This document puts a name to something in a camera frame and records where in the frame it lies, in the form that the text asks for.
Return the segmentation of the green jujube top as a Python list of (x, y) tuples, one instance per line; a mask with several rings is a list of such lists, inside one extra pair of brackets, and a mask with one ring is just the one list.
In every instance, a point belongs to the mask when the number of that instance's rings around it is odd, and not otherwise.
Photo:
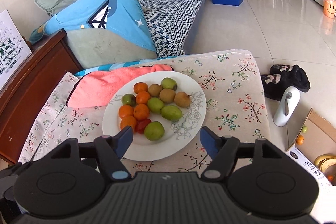
[(161, 86), (164, 89), (171, 89), (173, 91), (176, 91), (178, 87), (177, 82), (169, 77), (166, 77), (161, 81)]

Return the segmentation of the pink towel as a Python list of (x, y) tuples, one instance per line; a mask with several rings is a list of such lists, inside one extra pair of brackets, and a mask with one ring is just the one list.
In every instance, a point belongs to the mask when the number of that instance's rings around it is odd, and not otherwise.
[(125, 84), (139, 76), (159, 71), (172, 71), (169, 65), (155, 64), (144, 67), (124, 67), (113, 71), (94, 71), (83, 76), (67, 99), (71, 108), (106, 106)]

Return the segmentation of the dark orange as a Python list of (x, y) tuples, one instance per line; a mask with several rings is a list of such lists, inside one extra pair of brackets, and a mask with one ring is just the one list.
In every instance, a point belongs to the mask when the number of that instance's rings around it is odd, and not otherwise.
[(138, 121), (143, 121), (150, 116), (150, 110), (146, 104), (138, 104), (133, 110), (133, 116)]

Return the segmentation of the green lime fruit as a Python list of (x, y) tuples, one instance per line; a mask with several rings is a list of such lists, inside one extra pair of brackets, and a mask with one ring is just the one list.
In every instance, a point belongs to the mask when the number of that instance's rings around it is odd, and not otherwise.
[(161, 110), (161, 116), (168, 121), (178, 121), (182, 118), (182, 110), (175, 105), (164, 106)]

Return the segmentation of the black slippers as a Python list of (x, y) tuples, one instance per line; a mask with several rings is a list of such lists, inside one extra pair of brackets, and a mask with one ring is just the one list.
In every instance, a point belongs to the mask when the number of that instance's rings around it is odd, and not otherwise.
[(307, 93), (310, 82), (306, 72), (298, 65), (272, 65), (269, 73), (261, 75), (264, 96), (280, 101), (288, 87)]

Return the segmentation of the milk carton box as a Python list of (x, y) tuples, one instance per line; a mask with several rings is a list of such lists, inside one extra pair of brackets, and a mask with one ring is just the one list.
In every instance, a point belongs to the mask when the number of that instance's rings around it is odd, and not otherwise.
[(31, 50), (7, 10), (1, 12), (0, 26), (0, 88), (2, 90), (11, 76), (31, 55)]

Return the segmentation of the dark wooden cabinet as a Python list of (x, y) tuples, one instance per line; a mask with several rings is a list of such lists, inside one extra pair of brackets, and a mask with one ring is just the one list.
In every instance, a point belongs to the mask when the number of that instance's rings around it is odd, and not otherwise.
[(59, 81), (83, 69), (66, 36), (60, 30), (34, 44), (1, 91), (1, 159), (9, 165), (18, 162), (33, 122)]

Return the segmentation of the green sofa cushion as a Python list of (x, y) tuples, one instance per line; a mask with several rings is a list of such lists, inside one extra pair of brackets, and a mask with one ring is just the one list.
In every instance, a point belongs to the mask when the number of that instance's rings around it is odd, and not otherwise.
[(136, 46), (105, 29), (87, 28), (66, 33), (66, 43), (84, 69), (157, 57), (155, 51)]

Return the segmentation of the small red tomato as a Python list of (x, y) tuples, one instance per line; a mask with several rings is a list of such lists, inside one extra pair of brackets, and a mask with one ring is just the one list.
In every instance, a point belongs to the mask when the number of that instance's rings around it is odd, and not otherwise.
[(149, 125), (150, 123), (151, 123), (150, 119), (144, 119), (144, 120), (138, 121), (135, 127), (135, 131), (139, 134), (144, 134), (146, 126)]

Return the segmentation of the brown longan right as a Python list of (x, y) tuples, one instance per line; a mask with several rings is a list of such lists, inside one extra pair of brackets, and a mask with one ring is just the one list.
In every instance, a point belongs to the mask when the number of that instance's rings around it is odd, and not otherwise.
[(178, 92), (174, 97), (174, 103), (182, 108), (187, 108), (191, 104), (190, 96), (185, 92)]

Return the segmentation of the white floral plate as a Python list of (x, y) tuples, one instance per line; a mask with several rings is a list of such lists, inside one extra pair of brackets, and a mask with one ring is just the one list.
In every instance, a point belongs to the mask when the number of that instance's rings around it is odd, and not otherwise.
[(159, 84), (166, 77), (177, 82), (177, 92), (185, 92), (190, 96), (191, 104), (181, 109), (183, 116), (176, 122), (168, 121), (160, 114), (151, 113), (149, 119), (152, 122), (160, 122), (165, 134), (157, 141), (150, 141), (140, 133), (133, 134), (133, 141), (124, 154), (126, 159), (154, 161), (171, 156), (185, 148), (201, 129), (206, 116), (206, 96), (202, 88), (194, 79), (182, 73), (159, 71), (139, 76), (120, 88), (105, 109), (102, 120), (103, 133), (114, 136), (120, 131), (121, 118), (118, 110), (122, 106), (121, 98), (125, 94), (132, 94), (136, 83)]

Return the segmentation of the small orange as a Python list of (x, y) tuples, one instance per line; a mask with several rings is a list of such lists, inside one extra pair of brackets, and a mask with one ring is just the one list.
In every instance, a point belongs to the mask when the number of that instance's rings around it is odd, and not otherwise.
[(120, 129), (122, 130), (127, 126), (130, 126), (132, 128), (133, 132), (135, 132), (137, 122), (138, 121), (134, 118), (134, 116), (125, 116), (120, 121)]

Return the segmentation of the cardboard box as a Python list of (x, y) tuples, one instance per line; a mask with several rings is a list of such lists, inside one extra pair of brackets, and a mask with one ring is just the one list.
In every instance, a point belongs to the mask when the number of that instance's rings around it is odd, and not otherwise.
[(335, 127), (313, 109), (286, 152), (320, 186), (335, 186)]

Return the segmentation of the brown kiwi fruit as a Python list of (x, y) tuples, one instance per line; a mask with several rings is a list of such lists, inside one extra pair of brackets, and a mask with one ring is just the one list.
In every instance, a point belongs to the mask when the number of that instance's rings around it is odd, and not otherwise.
[(152, 97), (159, 97), (160, 92), (162, 91), (162, 86), (159, 84), (152, 84), (148, 87), (148, 93), (152, 96)]

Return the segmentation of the floral tablecloth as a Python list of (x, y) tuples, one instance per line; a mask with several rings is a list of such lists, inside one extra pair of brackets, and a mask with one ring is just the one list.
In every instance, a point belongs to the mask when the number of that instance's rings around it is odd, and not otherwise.
[[(269, 138), (268, 114), (256, 61), (245, 50), (228, 50), (200, 55), (161, 59), (176, 72), (194, 79), (206, 98), (204, 125), (219, 136), (231, 135), (242, 142)], [(67, 138), (89, 142), (102, 134), (104, 107), (73, 109), (66, 100), (81, 77), (90, 73), (115, 74), (126, 68), (157, 64), (157, 60), (141, 60), (113, 64), (66, 73), (53, 90), (34, 121), (23, 145), (19, 161), (38, 160)], [(195, 137), (179, 152), (161, 160), (133, 161), (125, 159), (129, 172), (197, 172), (209, 165), (211, 158)]]

